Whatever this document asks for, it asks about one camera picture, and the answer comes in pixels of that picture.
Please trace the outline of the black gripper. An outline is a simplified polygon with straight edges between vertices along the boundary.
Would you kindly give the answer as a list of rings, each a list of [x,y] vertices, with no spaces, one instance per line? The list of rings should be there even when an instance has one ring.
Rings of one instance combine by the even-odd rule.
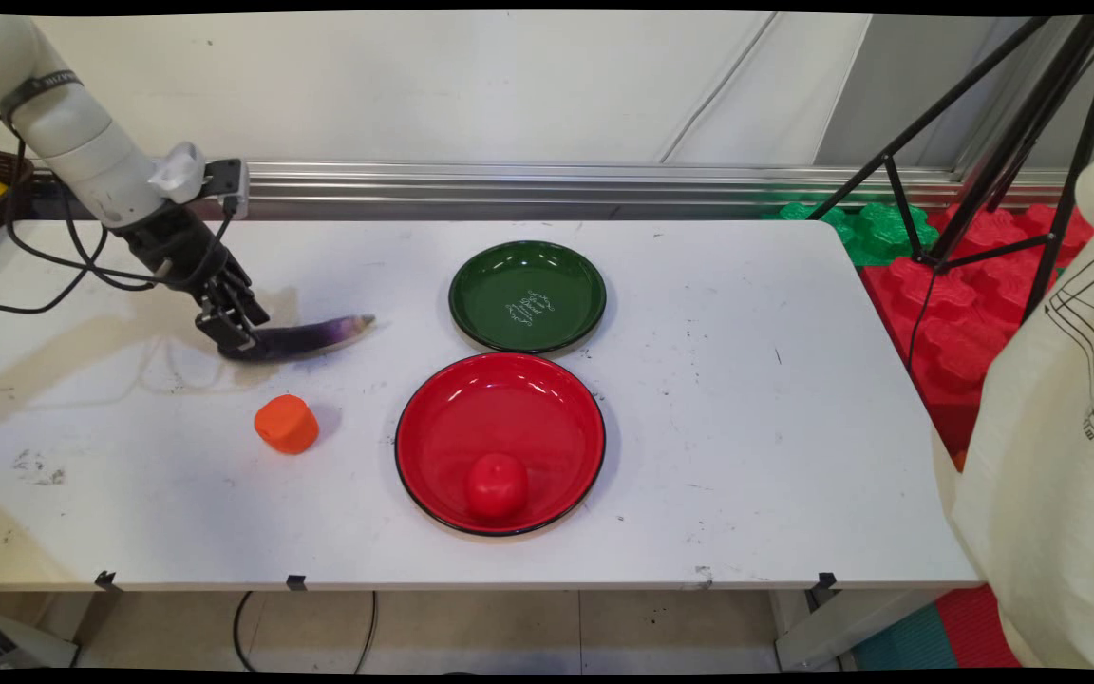
[[[238,260],[191,208],[166,202],[135,224],[112,228],[110,234],[124,239],[160,285],[196,300],[196,328],[214,341],[218,353],[246,353],[256,346],[252,328],[268,324],[269,313]]]

